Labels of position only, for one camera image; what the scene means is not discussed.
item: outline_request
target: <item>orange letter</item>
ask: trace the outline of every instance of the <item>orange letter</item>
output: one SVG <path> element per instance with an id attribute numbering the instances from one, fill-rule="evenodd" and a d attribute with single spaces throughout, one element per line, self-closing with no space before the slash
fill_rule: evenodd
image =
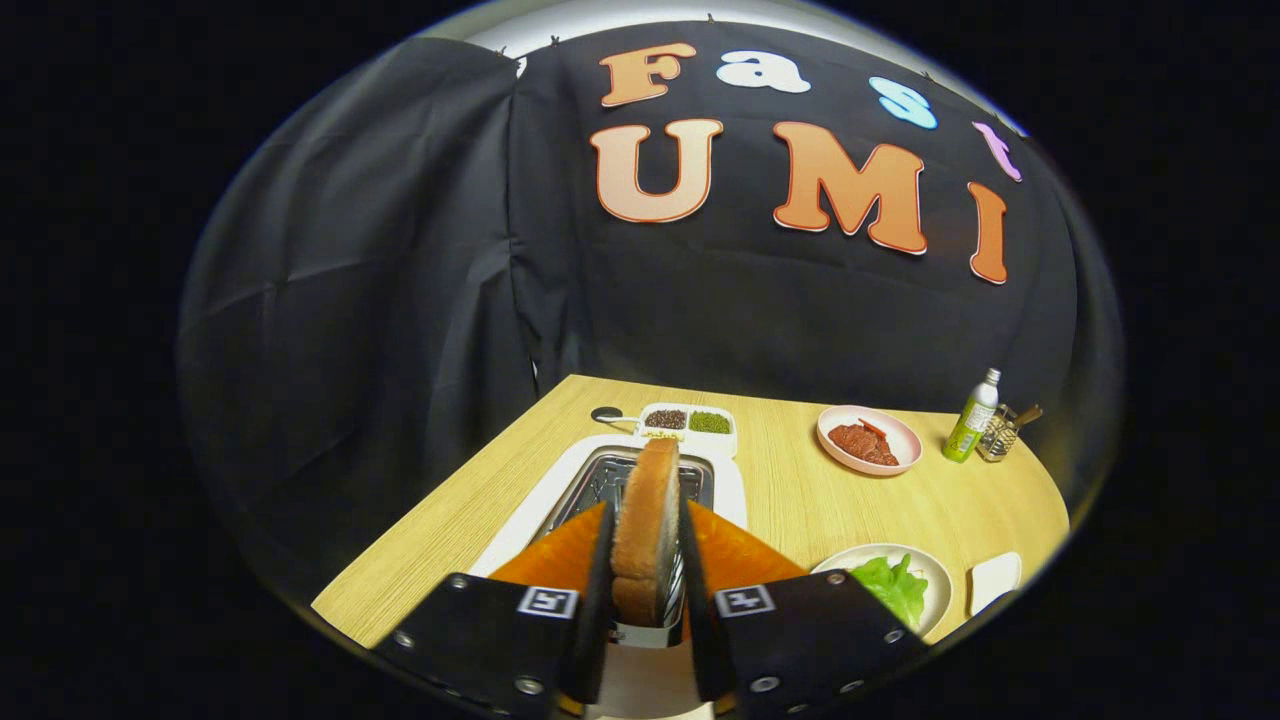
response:
<path id="1" fill-rule="evenodd" d="M 872 205 L 879 200 L 879 215 L 867 234 L 881 246 L 923 255 L 928 247 L 920 232 L 919 177 L 924 161 L 893 145 L 877 145 L 859 170 L 831 131 L 809 123 L 778 123 L 773 133 L 791 149 L 791 186 L 787 204 L 773 210 L 773 219 L 786 228 L 820 232 L 831 224 L 818 197 L 836 211 L 840 228 L 854 234 L 863 227 Z"/>
<path id="2" fill-rule="evenodd" d="M 1009 272 L 1005 270 L 1005 205 L 1004 199 L 972 182 L 969 195 L 978 202 L 978 251 L 969 258 L 969 268 L 979 278 L 1005 284 Z"/>
<path id="3" fill-rule="evenodd" d="M 609 67 L 609 94 L 600 99 L 600 104 L 614 108 L 666 95 L 667 86 L 657 85 L 649 77 L 660 76 L 662 79 L 672 79 L 680 74 L 680 60 L 676 58 L 692 58 L 696 54 L 692 45 L 676 42 L 609 55 L 600 60 L 602 65 Z"/>
<path id="4" fill-rule="evenodd" d="M 712 137 L 724 126 L 719 120 L 676 120 L 667 135 L 680 141 L 680 172 L 676 187 L 666 195 L 640 190 L 640 142 L 649 137 L 644 126 L 602 129 L 591 136 L 599 151 L 595 190 L 611 215 L 632 223 L 669 223 L 692 215 L 712 187 Z"/>

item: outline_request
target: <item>pink plate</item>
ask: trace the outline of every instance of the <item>pink plate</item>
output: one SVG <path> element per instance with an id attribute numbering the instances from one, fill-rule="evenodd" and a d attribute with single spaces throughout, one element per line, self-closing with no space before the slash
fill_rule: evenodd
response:
<path id="1" fill-rule="evenodd" d="M 861 420 L 867 420 L 884 432 L 884 439 L 888 442 L 888 448 L 893 451 L 893 457 L 897 457 L 900 465 L 878 465 L 876 462 L 859 460 L 844 450 L 840 450 L 840 447 L 831 442 L 831 438 L 827 437 L 827 433 L 840 425 L 860 425 Z M 920 437 L 915 434 L 915 430 L 906 427 L 906 423 L 892 415 L 887 415 L 879 410 L 872 410 L 870 407 L 863 407 L 861 405 L 837 405 L 823 410 L 822 415 L 818 416 L 818 441 L 822 442 L 822 447 L 826 448 L 832 457 L 840 460 L 849 468 L 868 475 L 883 477 L 905 473 L 911 468 L 911 465 L 915 465 L 924 451 L 924 445 L 920 443 Z"/>

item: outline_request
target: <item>white napkin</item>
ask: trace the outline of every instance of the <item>white napkin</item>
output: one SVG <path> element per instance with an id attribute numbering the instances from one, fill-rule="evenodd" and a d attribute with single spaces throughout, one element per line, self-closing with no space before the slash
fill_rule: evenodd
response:
<path id="1" fill-rule="evenodd" d="M 1001 594 L 1018 589 L 1023 580 L 1023 556 L 1006 552 L 974 565 L 969 571 L 973 593 L 969 596 L 969 616 L 983 611 Z"/>

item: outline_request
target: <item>blue letter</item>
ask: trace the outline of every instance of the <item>blue letter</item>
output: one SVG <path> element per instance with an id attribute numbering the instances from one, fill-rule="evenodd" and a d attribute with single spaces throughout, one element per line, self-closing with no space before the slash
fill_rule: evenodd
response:
<path id="1" fill-rule="evenodd" d="M 876 92 L 881 94 L 881 105 L 888 114 L 924 129 L 938 127 L 938 119 L 929 111 L 929 101 L 919 92 L 882 77 L 873 77 L 870 83 Z"/>

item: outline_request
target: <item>pink letter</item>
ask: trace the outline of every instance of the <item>pink letter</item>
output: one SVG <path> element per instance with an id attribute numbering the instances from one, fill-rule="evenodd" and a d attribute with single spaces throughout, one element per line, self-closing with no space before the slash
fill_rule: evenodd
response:
<path id="1" fill-rule="evenodd" d="M 996 137 L 996 131 L 982 123 L 973 123 L 973 127 L 978 128 L 978 132 L 987 138 L 987 147 L 991 149 L 991 154 L 996 156 L 996 161 L 1004 168 L 1005 174 L 1014 178 L 1015 182 L 1023 182 L 1023 174 L 1009 161 L 1009 146 Z"/>

